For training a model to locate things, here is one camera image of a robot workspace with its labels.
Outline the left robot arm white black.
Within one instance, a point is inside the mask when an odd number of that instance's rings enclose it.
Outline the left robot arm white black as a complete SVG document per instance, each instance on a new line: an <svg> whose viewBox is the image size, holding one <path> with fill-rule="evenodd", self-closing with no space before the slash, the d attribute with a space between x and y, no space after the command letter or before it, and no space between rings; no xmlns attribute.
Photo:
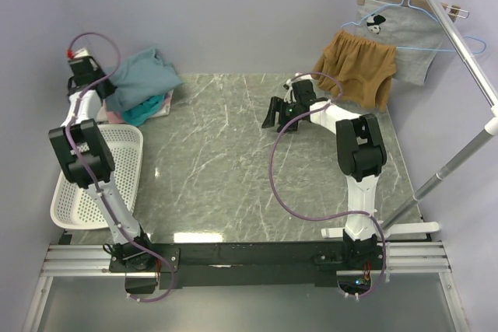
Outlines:
<svg viewBox="0 0 498 332"><path fill-rule="evenodd" d="M48 138L69 183L86 190L96 202L114 243L107 249L119 264L147 271L156 253L139 222L133 218L114 178L115 162L96 122L103 100L111 93L110 76L90 55L68 51L68 115Z"/></svg>

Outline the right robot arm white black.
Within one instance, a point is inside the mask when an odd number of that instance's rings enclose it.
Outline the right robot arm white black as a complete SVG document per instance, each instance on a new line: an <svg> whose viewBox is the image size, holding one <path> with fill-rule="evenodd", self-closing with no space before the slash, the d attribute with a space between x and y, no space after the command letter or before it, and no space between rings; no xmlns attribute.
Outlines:
<svg viewBox="0 0 498 332"><path fill-rule="evenodd" d="M297 76L284 85L283 98L273 96L261 125L277 128L279 135L296 131L308 121L335 136L339 169L347 184L348 210L342 230L342 262L358 269L382 256L377 242L383 233L375 219L375 196L381 171L387 162L377 118L360 115L337 106L332 99L317 97L309 75Z"/></svg>

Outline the grey-blue t shirt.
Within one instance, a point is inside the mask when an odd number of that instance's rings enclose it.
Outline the grey-blue t shirt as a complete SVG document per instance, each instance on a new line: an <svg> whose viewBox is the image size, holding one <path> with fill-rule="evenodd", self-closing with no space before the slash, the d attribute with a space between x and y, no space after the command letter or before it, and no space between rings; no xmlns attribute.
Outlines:
<svg viewBox="0 0 498 332"><path fill-rule="evenodd" d="M123 60L110 81L115 91L106 98L106 107L114 112L130 110L182 84L174 66L167 64L153 47Z"/></svg>

